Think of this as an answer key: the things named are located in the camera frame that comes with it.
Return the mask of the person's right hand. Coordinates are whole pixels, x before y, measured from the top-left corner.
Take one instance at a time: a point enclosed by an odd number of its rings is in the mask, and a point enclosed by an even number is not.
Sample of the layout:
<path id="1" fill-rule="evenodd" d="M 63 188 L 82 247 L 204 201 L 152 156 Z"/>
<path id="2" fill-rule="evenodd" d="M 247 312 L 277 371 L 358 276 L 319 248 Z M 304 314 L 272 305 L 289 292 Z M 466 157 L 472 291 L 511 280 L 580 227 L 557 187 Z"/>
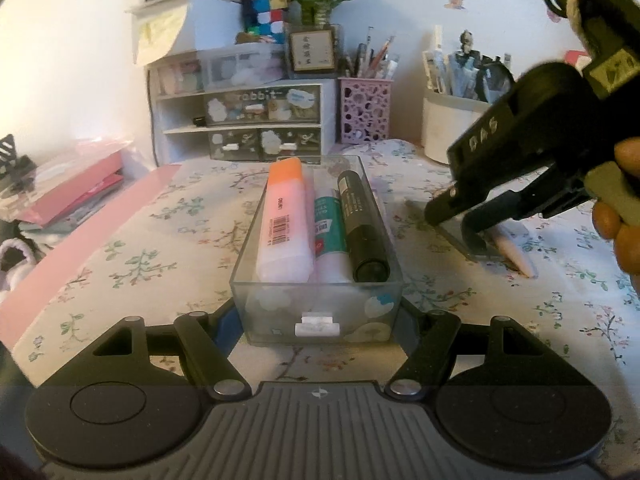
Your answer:
<path id="1" fill-rule="evenodd" d="M 593 207 L 593 224 L 603 238 L 612 240 L 620 270 L 639 292 L 639 139 L 617 144 L 614 157 L 614 162 L 590 174 L 599 199 Z"/>

